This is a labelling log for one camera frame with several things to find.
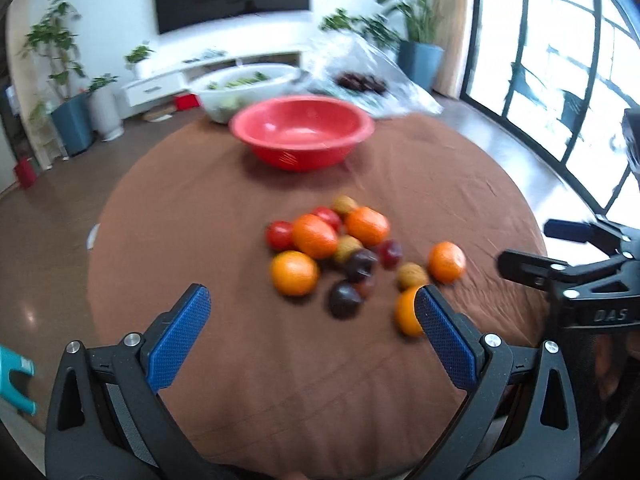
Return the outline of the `yellow-brown fruit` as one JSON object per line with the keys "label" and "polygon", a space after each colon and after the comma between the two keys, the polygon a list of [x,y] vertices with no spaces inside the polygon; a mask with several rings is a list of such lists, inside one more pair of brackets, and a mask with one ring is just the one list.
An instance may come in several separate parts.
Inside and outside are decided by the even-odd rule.
{"label": "yellow-brown fruit", "polygon": [[337,239],[333,260],[338,266],[345,264],[354,252],[359,252],[363,244],[356,237],[342,235]]}
{"label": "yellow-brown fruit", "polygon": [[424,266],[415,262],[403,263],[396,273],[396,285],[399,290],[421,287],[430,282]]}

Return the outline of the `orange tangerine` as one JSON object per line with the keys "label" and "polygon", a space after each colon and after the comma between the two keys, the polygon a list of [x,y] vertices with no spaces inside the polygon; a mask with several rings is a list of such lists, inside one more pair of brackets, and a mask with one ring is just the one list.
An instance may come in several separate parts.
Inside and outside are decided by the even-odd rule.
{"label": "orange tangerine", "polygon": [[378,246],[390,234],[390,222],[380,212],[369,207],[354,209],[345,220],[347,234],[355,237],[363,246]]}

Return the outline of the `dark plum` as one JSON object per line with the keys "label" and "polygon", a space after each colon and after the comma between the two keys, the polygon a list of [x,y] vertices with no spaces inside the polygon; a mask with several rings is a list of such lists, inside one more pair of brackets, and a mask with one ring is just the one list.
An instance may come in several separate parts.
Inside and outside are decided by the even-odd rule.
{"label": "dark plum", "polygon": [[328,295],[328,309],[334,318],[347,320],[356,316],[363,303],[356,288],[348,281],[335,283]]}
{"label": "dark plum", "polygon": [[365,281],[374,274],[377,265],[378,256],[372,250],[356,250],[349,255],[343,264],[345,278],[352,284]]}

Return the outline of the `dark plum front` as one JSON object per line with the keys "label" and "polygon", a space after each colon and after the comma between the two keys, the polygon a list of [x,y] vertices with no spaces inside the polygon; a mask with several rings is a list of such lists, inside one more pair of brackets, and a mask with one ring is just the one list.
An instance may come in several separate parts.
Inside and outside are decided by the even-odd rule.
{"label": "dark plum front", "polygon": [[356,288],[348,281],[335,283],[328,295],[328,309],[334,318],[347,320],[356,316],[363,303]]}

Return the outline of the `yellow-brown kiwi back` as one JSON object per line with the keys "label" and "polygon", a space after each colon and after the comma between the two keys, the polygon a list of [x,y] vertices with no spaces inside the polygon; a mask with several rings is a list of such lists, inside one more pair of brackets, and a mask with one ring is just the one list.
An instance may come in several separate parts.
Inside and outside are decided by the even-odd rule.
{"label": "yellow-brown kiwi back", "polygon": [[340,195],[334,198],[331,209],[341,218],[347,217],[359,207],[356,200],[348,195]]}

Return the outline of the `red tomato back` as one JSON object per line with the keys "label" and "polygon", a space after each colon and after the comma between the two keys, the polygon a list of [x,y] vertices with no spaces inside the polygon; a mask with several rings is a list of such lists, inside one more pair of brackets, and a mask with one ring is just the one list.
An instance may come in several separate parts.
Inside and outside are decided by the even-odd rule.
{"label": "red tomato back", "polygon": [[314,208],[311,213],[320,218],[322,221],[326,222],[332,229],[334,229],[337,234],[341,233],[342,230],[342,220],[341,217],[331,208],[329,207],[317,207]]}

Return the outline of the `red tomato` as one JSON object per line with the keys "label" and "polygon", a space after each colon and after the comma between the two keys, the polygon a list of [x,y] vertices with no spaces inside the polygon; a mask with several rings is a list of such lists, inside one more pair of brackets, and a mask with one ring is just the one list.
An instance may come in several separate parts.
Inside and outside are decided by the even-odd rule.
{"label": "red tomato", "polygon": [[273,221],[265,230],[266,243],[273,252],[286,252],[295,247],[293,225],[287,221]]}
{"label": "red tomato", "polygon": [[317,207],[314,208],[311,213],[320,218],[322,221],[326,222],[332,229],[334,229],[337,234],[341,233],[342,230],[342,220],[341,217],[331,208],[329,207]]}

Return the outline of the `large central orange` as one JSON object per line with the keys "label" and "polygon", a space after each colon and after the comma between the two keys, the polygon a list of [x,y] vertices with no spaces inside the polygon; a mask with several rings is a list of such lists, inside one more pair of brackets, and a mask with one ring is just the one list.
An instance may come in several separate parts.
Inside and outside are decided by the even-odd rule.
{"label": "large central orange", "polygon": [[337,250],[336,232],[314,214],[303,214],[293,222],[292,239],[301,252],[316,260],[330,258]]}

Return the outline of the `teal object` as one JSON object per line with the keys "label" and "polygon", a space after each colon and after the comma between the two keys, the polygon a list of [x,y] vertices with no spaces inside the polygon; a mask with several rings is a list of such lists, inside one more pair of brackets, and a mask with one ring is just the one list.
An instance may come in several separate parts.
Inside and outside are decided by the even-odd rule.
{"label": "teal object", "polygon": [[37,403],[29,399],[21,388],[22,379],[33,378],[36,374],[34,362],[13,350],[0,347],[0,389],[3,400],[11,404],[17,411],[28,416],[38,412]]}

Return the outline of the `brown tablecloth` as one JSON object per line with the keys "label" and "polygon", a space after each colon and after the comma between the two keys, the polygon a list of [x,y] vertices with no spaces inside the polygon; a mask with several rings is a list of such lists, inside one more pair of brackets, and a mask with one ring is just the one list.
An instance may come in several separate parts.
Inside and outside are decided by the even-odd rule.
{"label": "brown tablecloth", "polygon": [[90,255],[88,301],[102,344],[144,330],[193,283],[212,314],[162,393],[206,460],[280,476],[391,474],[420,460],[462,399],[430,343],[401,336],[393,274],[375,273],[352,318],[326,306],[340,279],[323,263],[314,293],[280,296],[265,227],[347,195],[379,211],[409,261],[444,240],[466,258],[442,294],[485,333],[536,346],[548,306],[500,278],[495,258],[544,251],[532,211],[474,143],[424,115],[379,122],[338,165],[270,167],[193,114],[141,157],[108,199]]}

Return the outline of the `large plant blue pot right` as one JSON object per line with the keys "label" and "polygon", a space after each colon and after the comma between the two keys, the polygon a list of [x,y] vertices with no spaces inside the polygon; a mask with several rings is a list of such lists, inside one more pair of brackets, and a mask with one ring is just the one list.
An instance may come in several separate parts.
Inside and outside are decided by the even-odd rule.
{"label": "large plant blue pot right", "polygon": [[404,18],[407,38],[399,43],[397,64],[415,84],[431,92],[445,52],[436,44],[444,18],[439,0],[375,1],[383,7],[383,15],[399,13]]}

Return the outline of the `red bin on floor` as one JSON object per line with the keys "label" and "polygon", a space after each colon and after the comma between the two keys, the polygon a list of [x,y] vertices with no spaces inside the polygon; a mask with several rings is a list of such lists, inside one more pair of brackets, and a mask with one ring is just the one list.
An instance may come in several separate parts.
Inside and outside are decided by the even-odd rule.
{"label": "red bin on floor", "polygon": [[20,158],[14,166],[16,180],[23,190],[28,190],[37,181],[37,173],[29,158]]}

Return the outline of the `pile of dark plums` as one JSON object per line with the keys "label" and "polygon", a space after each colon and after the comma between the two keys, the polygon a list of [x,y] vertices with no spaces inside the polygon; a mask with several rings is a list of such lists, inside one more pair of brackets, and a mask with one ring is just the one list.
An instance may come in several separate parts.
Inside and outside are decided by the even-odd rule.
{"label": "pile of dark plums", "polygon": [[343,72],[334,78],[334,82],[344,89],[360,93],[373,92],[382,96],[387,92],[386,82],[371,74]]}

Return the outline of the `red plastic colander bowl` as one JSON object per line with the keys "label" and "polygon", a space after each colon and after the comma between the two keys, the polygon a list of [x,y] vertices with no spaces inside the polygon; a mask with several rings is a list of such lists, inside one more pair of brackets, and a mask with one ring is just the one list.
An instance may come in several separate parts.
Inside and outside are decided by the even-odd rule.
{"label": "red plastic colander bowl", "polygon": [[308,172],[342,162],[374,133],[373,118],[328,96],[282,96],[247,107],[229,122],[232,134],[274,168]]}

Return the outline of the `clear plastic bag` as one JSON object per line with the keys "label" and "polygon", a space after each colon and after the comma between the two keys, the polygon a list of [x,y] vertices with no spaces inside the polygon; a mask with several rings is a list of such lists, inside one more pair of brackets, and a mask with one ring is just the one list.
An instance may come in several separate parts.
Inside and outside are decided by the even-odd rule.
{"label": "clear plastic bag", "polygon": [[442,112],[431,93],[358,35],[328,32],[312,40],[303,70],[306,91],[354,104],[374,119]]}

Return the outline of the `plant white ribbed pot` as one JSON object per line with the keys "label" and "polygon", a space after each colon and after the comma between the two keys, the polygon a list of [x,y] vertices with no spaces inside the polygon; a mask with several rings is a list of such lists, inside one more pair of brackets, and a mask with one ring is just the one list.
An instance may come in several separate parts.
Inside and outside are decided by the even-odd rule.
{"label": "plant white ribbed pot", "polygon": [[93,130],[103,142],[117,139],[124,133],[111,84],[117,77],[105,73],[93,78],[88,88],[88,110]]}

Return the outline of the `bushy plant white pot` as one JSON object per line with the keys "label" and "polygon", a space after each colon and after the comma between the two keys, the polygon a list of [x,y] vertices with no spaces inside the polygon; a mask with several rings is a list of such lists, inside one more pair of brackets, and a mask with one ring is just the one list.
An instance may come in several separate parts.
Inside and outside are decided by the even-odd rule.
{"label": "bushy plant white pot", "polygon": [[387,25],[382,14],[350,15],[345,9],[338,8],[322,18],[319,29],[322,32],[356,34],[383,51],[395,51],[400,43],[398,32]]}

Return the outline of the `red box on floor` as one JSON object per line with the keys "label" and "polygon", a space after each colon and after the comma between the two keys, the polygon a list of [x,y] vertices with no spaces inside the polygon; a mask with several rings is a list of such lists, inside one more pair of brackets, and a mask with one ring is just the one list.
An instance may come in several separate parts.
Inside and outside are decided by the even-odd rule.
{"label": "red box on floor", "polygon": [[191,92],[182,92],[174,96],[174,105],[178,112],[193,110],[201,106],[198,96]]}

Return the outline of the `white tv cabinet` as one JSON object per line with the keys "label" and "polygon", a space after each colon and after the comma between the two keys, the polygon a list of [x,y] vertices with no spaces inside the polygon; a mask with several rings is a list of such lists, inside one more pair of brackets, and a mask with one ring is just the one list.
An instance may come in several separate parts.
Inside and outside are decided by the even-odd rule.
{"label": "white tv cabinet", "polygon": [[232,66],[253,63],[285,63],[297,66],[302,62],[301,50],[247,54],[240,56],[218,56],[198,62],[182,63],[178,68],[137,79],[122,87],[127,104],[136,107],[158,101],[179,93],[189,92],[190,85],[201,76],[224,70]]}

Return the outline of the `white bowl with greens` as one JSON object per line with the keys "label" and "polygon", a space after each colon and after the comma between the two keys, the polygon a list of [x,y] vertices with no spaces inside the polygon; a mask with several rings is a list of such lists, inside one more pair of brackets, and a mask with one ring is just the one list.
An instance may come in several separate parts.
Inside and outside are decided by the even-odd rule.
{"label": "white bowl with greens", "polygon": [[301,72],[280,63],[228,67],[195,79],[189,91],[212,122],[225,125],[245,107],[287,94]]}

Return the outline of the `small plant on cabinet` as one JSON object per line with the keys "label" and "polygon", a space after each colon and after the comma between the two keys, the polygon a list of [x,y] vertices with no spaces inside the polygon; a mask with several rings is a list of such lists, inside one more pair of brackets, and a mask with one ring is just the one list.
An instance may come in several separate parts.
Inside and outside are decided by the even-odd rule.
{"label": "small plant on cabinet", "polygon": [[147,44],[139,44],[124,56],[128,70],[133,70],[139,63],[145,61],[154,52]]}

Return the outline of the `tall plant blue pot left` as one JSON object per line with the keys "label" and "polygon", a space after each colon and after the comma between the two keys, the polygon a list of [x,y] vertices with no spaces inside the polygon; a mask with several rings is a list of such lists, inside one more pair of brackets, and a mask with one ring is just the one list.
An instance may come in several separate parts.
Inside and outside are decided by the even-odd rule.
{"label": "tall plant blue pot left", "polygon": [[77,87],[88,79],[80,59],[74,23],[80,13],[70,0],[48,0],[42,17],[29,26],[21,57],[43,60],[44,88],[29,111],[28,123],[37,131],[50,128],[50,139],[62,159],[84,152],[92,143],[86,99]]}

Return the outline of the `black window frame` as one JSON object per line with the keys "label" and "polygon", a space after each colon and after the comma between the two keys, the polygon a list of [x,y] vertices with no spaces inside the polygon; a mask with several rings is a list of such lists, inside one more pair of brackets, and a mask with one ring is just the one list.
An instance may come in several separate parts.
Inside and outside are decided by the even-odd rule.
{"label": "black window frame", "polygon": [[639,221],[624,136],[639,40],[616,0],[474,0],[462,96],[613,221]]}

